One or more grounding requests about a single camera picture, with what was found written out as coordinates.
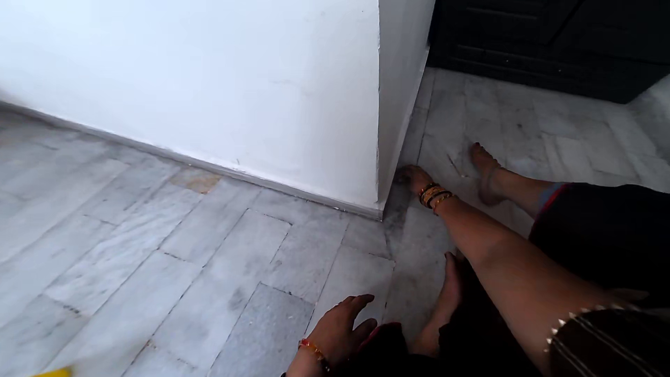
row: red thread bracelet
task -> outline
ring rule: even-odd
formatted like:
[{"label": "red thread bracelet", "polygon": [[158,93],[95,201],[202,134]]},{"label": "red thread bracelet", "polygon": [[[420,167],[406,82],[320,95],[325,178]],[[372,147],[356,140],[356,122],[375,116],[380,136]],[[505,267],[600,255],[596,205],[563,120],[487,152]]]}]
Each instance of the red thread bracelet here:
[{"label": "red thread bracelet", "polygon": [[330,364],[328,363],[328,360],[326,360],[326,357],[324,356],[323,352],[312,342],[307,340],[307,338],[303,338],[298,344],[297,348],[300,349],[300,347],[307,347],[309,348],[314,354],[316,355],[316,360],[319,362],[319,365],[321,365],[321,369],[324,370],[324,373],[326,373],[327,376],[330,375]]}]

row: foot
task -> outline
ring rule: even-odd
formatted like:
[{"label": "foot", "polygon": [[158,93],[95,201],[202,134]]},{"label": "foot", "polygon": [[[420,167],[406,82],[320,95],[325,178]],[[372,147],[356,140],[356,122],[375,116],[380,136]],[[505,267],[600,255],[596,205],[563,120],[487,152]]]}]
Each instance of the foot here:
[{"label": "foot", "polygon": [[500,203],[505,198],[499,193],[494,175],[503,169],[498,161],[488,153],[479,143],[470,147],[470,158],[479,171],[479,199],[485,205],[492,206]]},{"label": "foot", "polygon": [[414,341],[411,352],[436,358],[440,354],[440,327],[451,321],[452,314],[460,303],[460,281],[456,270],[456,261],[449,252],[444,254],[444,284],[435,303],[428,324]]}]

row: bare foot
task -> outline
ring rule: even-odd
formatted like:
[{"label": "bare foot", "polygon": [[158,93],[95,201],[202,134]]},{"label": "bare foot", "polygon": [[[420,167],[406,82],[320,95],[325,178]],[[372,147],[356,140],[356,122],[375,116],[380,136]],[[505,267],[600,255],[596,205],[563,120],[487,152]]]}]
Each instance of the bare foot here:
[{"label": "bare foot", "polygon": [[418,195],[424,187],[433,182],[433,178],[420,166],[405,165],[398,170],[396,181],[409,182],[409,190]]},{"label": "bare foot", "polygon": [[479,171],[479,199],[482,203],[491,206],[503,201],[505,198],[498,194],[499,190],[496,189],[493,179],[494,173],[502,169],[498,160],[493,158],[479,143],[474,143],[470,147],[470,158]]},{"label": "bare foot", "polygon": [[433,314],[419,337],[411,347],[413,354],[436,358],[440,354],[440,327],[451,321],[452,314],[460,303],[460,281],[456,270],[456,261],[451,253],[444,254],[447,262],[444,266],[444,284],[435,303]]}]

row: yellow object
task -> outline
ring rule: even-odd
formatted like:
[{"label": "yellow object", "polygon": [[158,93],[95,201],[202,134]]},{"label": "yellow object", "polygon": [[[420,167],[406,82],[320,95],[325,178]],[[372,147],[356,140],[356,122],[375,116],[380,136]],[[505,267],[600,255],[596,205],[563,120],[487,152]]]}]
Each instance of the yellow object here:
[{"label": "yellow object", "polygon": [[46,372],[42,374],[36,374],[33,377],[71,377],[72,372],[69,368],[63,368],[59,370],[54,370],[51,372]]}]

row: hand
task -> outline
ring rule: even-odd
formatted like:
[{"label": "hand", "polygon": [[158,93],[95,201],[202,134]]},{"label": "hand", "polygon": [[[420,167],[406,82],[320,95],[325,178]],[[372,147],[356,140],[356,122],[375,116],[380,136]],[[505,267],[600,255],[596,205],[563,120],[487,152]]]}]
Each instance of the hand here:
[{"label": "hand", "polygon": [[377,327],[377,321],[370,318],[352,330],[360,311],[374,299],[371,294],[347,297],[326,312],[307,337],[319,347],[331,367],[346,361]]},{"label": "hand", "polygon": [[[374,299],[371,294],[347,297],[326,312],[307,337],[323,353],[331,368],[346,361],[377,327],[377,321],[370,318],[353,330],[354,320],[360,311]],[[321,376],[322,371],[312,351],[301,347],[286,375]]]},{"label": "hand", "polygon": [[419,166],[406,165],[398,170],[396,181],[400,183],[409,181],[409,190],[418,195],[424,187],[433,182],[433,178]]}]

